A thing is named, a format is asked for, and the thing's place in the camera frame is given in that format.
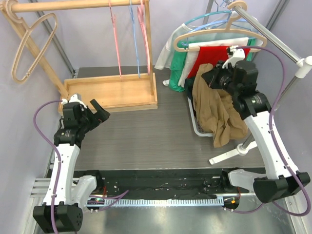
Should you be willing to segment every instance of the gray wall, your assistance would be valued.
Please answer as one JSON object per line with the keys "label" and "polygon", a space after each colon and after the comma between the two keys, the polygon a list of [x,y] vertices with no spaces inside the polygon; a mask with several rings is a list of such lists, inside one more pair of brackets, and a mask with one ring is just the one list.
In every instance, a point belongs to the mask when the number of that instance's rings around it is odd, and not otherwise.
{"label": "gray wall", "polygon": [[[278,0],[246,0],[248,12],[266,24]],[[151,29],[153,62],[160,54],[170,34],[182,23],[204,14],[208,0],[151,0]],[[137,7],[133,6],[136,22],[136,41],[140,64],[146,65],[142,33],[137,21]],[[92,8],[55,12],[60,25],[57,36],[75,68],[117,66],[117,55],[109,8]],[[132,22],[128,7],[113,7],[117,19],[117,35],[122,66],[137,64]],[[201,25],[203,19],[194,22]]]}
{"label": "gray wall", "polygon": [[[29,23],[37,18],[34,13],[25,15]],[[44,29],[37,29],[34,38],[42,46],[47,39]],[[0,233],[20,234],[34,180],[44,176],[52,151],[36,132],[33,114],[40,105],[59,99],[60,95],[39,66],[24,84],[12,80],[10,71],[20,39],[1,13],[0,44]],[[53,45],[46,57],[61,79],[70,78]],[[19,78],[33,61],[26,48]],[[46,107],[38,116],[39,127],[50,139],[57,129],[58,118],[56,104]]]}
{"label": "gray wall", "polygon": [[[283,42],[297,52],[301,57],[312,55],[310,15],[312,2],[310,0],[292,0],[278,19],[272,32]],[[297,71],[297,66],[276,47],[269,44],[282,55],[287,67],[288,82]],[[265,93],[271,102],[276,97],[281,83],[281,66],[276,58],[267,52],[260,52],[255,62],[259,69],[258,88]],[[286,97],[275,117],[277,129],[281,134],[286,149],[302,172],[312,176],[312,73],[299,81]],[[312,196],[312,185],[307,186]],[[305,211],[306,202],[300,194],[299,206]],[[311,228],[312,214],[305,217],[307,228]]]}

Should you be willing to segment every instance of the gray floor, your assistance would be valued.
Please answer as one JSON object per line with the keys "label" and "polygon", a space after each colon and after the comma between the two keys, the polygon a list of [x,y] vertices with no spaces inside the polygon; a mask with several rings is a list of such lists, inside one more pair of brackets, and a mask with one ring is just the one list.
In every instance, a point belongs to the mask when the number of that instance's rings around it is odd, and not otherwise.
{"label": "gray floor", "polygon": [[[123,74],[137,73],[123,67]],[[78,78],[118,74],[113,68],[80,68]],[[211,137],[198,137],[192,127],[186,94],[165,87],[170,71],[156,70],[158,109],[112,113],[89,132],[81,147],[76,170],[263,167],[258,149],[211,165],[208,160],[232,150],[237,142],[215,149]]]}
{"label": "gray floor", "polygon": [[[239,210],[259,206],[242,197]],[[84,214],[79,234],[294,234],[291,218],[272,203],[253,214],[235,214],[221,207],[110,208]]]}

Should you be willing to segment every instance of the green cloth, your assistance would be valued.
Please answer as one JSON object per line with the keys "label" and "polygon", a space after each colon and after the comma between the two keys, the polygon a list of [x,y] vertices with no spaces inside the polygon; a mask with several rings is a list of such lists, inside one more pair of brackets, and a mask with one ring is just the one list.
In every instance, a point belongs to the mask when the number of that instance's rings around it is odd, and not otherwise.
{"label": "green cloth", "polygon": [[[256,38],[249,39],[247,45],[255,45],[256,41],[257,41]],[[246,60],[251,61],[252,58],[253,58],[253,54],[252,54],[252,52],[249,52],[247,57],[246,57]]]}
{"label": "green cloth", "polygon": [[[182,45],[181,41],[179,41],[177,45],[180,48],[188,48],[188,46]],[[183,92],[185,90],[183,87],[179,86],[178,83],[182,75],[186,56],[187,52],[179,52],[176,50],[174,52],[174,56],[172,58],[170,66],[171,73],[169,78],[169,88],[171,88],[174,91]]]}

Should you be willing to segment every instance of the brown cloth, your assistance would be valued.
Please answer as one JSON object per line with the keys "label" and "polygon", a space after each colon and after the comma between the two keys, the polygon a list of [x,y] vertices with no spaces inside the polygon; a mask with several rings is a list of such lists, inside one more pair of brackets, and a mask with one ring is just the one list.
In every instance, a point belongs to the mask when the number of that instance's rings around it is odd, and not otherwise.
{"label": "brown cloth", "polygon": [[213,69],[209,63],[200,65],[193,86],[193,104],[197,121],[203,130],[214,134],[214,147],[241,139],[248,128],[234,109],[232,97],[224,90],[214,90],[201,77]]}

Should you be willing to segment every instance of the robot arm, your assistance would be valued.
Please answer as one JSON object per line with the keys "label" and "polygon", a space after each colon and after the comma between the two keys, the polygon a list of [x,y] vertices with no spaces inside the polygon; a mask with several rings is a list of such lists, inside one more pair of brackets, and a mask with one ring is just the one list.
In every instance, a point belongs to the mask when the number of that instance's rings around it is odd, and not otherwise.
{"label": "robot arm", "polygon": [[[223,89],[232,96],[233,106],[255,138],[266,169],[265,175],[242,169],[225,172],[223,174],[227,180],[225,184],[254,191],[261,202],[268,203],[294,195],[300,188],[274,145],[269,129],[271,106],[266,96],[256,90],[258,70],[254,63],[242,59],[244,58],[237,59],[233,55],[229,60],[234,61],[235,67],[232,67],[231,62],[219,62],[213,70],[204,73],[202,77],[210,88]],[[288,166],[306,186],[310,182],[308,173],[299,172],[288,155],[274,122],[273,130]]]}
{"label": "robot arm", "polygon": [[[88,197],[96,188],[104,187],[99,171],[92,171],[80,177],[78,184],[72,189],[76,159],[85,134],[106,121],[110,115],[95,100],[90,103],[97,111],[95,114],[77,94],[73,95],[69,101],[63,99],[63,128],[58,129],[54,135],[54,144],[61,155],[61,167],[54,201],[55,221],[60,233],[79,231],[83,217],[82,210]],[[43,205],[36,206],[33,211],[34,219],[45,233],[53,232],[50,212],[51,197],[59,170],[57,161],[58,156],[55,154],[51,182]]]}

